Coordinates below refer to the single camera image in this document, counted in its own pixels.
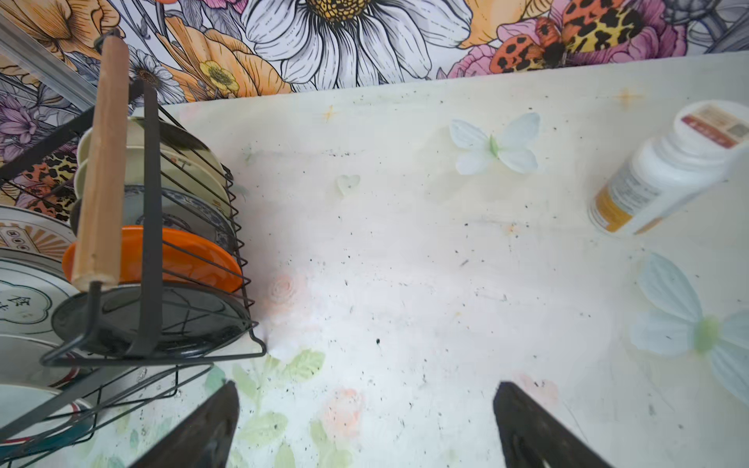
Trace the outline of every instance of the white plastic bottle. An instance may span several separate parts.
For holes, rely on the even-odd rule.
[[[749,107],[701,101],[651,138],[595,196],[588,214],[610,233],[642,234],[711,185],[749,150]]]

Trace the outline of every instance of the wooden handle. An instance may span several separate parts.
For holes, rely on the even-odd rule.
[[[129,65],[125,42],[107,37],[73,260],[71,282],[80,291],[92,281],[113,288],[120,279]]]

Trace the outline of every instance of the table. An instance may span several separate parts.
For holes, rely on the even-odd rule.
[[[702,356],[638,350],[629,327],[653,309],[636,285],[653,252],[706,314],[747,308],[749,161],[639,237],[602,234],[586,206],[684,105],[749,102],[747,69],[735,52],[173,107],[234,174],[272,357],[43,464],[126,466],[225,376],[234,467],[501,467],[501,380],[615,467],[746,466],[749,407]],[[531,111],[538,173],[455,172],[452,119],[499,133]],[[345,195],[342,175],[360,178]]]

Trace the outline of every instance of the white heart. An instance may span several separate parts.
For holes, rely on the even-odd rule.
[[[358,175],[339,175],[336,177],[336,185],[338,186],[338,190],[341,191],[341,194],[346,196],[356,189],[360,180],[362,180],[362,178]]]

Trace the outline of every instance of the white butterfly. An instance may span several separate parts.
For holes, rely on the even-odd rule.
[[[637,318],[630,330],[632,344],[663,356],[689,350],[706,355],[715,378],[749,406],[749,310],[736,312],[723,323],[704,318],[687,277],[656,254],[648,258],[637,283],[658,309]]]
[[[515,172],[526,174],[539,168],[536,155],[526,148],[539,134],[541,116],[535,112],[523,114],[509,123],[498,138],[486,136],[480,128],[466,121],[453,120],[450,136],[458,148],[470,150],[455,163],[459,174],[471,175],[484,171],[495,159],[504,162]]]

